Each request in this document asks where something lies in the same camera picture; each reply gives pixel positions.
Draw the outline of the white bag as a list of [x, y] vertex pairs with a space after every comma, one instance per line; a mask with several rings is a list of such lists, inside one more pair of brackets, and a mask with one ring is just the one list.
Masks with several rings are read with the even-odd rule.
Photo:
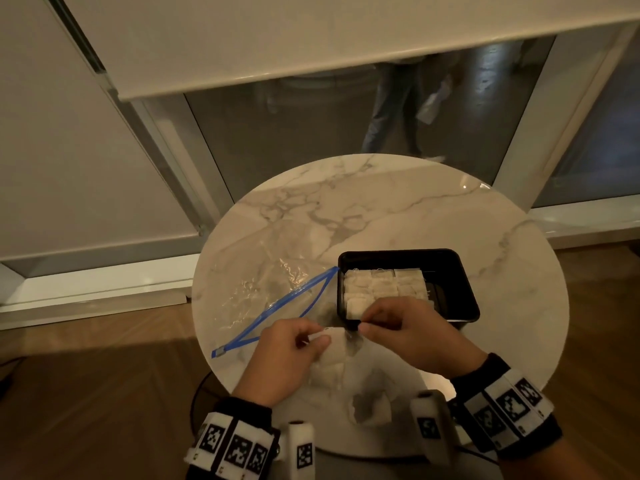
[[453, 90], [453, 79], [450, 74], [441, 81], [439, 88], [430, 94], [420, 106], [415, 118], [425, 125], [431, 125], [436, 119], [441, 105], [448, 99]]

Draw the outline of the person's left hand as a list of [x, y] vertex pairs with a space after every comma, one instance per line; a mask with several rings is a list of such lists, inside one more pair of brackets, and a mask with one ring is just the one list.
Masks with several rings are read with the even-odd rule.
[[299, 363], [299, 339], [322, 332], [304, 318], [282, 319], [263, 330], [231, 396], [273, 408], [305, 382], [311, 366]]

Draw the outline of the black left wristband white markers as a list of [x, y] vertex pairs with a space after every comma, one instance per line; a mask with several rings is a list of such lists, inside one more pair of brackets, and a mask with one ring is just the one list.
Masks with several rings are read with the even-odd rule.
[[188, 449], [185, 480], [267, 480], [280, 438], [272, 414], [233, 396], [220, 400]]

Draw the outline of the person's right hand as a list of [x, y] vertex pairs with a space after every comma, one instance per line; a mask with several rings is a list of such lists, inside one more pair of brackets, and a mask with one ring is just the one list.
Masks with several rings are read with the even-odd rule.
[[414, 368], [446, 379], [476, 371], [488, 357], [421, 299], [380, 298], [366, 309], [360, 322], [399, 331], [399, 345], [384, 347]]

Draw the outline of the tall white roller blind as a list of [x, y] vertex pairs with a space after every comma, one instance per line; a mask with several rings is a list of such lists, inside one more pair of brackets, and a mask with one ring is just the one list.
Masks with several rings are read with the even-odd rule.
[[197, 236], [46, 0], [0, 0], [0, 260]]

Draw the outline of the clear zip bag blue seal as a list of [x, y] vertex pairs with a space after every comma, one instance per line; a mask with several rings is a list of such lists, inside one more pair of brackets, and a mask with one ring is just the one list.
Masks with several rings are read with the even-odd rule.
[[[249, 363], [263, 329], [279, 319], [303, 317], [324, 327], [343, 328], [338, 258], [265, 258], [223, 262], [217, 259], [194, 305], [196, 335], [213, 375], [232, 393]], [[306, 420], [318, 429], [338, 431], [389, 425], [390, 394], [381, 366], [385, 353], [366, 345], [356, 331], [340, 332], [346, 341], [336, 364], [315, 365], [307, 382], [276, 407], [283, 420]], [[386, 413], [373, 420], [374, 403]]]

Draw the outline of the black wristband white markers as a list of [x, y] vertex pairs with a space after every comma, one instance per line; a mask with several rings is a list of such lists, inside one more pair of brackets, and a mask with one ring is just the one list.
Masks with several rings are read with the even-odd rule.
[[451, 383], [454, 416], [481, 452], [523, 460], [563, 437], [550, 400], [499, 355]]
[[267, 480], [280, 438], [272, 414], [233, 396], [220, 400], [188, 449], [185, 480]]

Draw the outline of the group of white cubes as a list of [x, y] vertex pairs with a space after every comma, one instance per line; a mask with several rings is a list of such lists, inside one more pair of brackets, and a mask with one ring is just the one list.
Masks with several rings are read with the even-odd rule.
[[342, 304], [345, 319], [359, 321], [375, 300], [412, 297], [436, 308], [436, 291], [419, 268], [350, 269], [342, 279]]

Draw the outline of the person's right forearm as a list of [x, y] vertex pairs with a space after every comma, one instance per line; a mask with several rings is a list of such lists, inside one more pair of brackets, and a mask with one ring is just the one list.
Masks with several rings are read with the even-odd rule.
[[530, 434], [497, 455], [504, 480], [605, 480], [563, 437]]

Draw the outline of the white soft cube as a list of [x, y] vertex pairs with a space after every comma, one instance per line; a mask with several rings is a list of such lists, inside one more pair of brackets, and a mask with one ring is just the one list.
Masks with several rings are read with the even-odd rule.
[[346, 330], [341, 327], [325, 328], [309, 335], [308, 339], [311, 341], [322, 336], [330, 337], [331, 343], [310, 367], [308, 383], [311, 387], [340, 389], [348, 357]]

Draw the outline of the black right wristband white markers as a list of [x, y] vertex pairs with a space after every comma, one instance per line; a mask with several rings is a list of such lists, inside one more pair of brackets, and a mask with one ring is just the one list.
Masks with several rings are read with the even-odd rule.
[[454, 416], [481, 452], [523, 460], [563, 437], [550, 400], [499, 355], [451, 383]]

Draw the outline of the black plastic tray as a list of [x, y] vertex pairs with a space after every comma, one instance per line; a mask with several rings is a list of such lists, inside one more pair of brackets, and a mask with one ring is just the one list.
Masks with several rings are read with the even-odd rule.
[[460, 330], [476, 322], [481, 313], [459, 255], [450, 249], [346, 251], [337, 261], [337, 315], [349, 331], [360, 323], [347, 318], [346, 273], [352, 269], [420, 269], [429, 291], [435, 293], [435, 310]]

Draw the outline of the wide white roller blind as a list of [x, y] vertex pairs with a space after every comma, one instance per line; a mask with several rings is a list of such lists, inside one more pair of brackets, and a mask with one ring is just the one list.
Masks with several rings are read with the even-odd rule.
[[64, 0], [123, 100], [640, 20], [640, 0]]

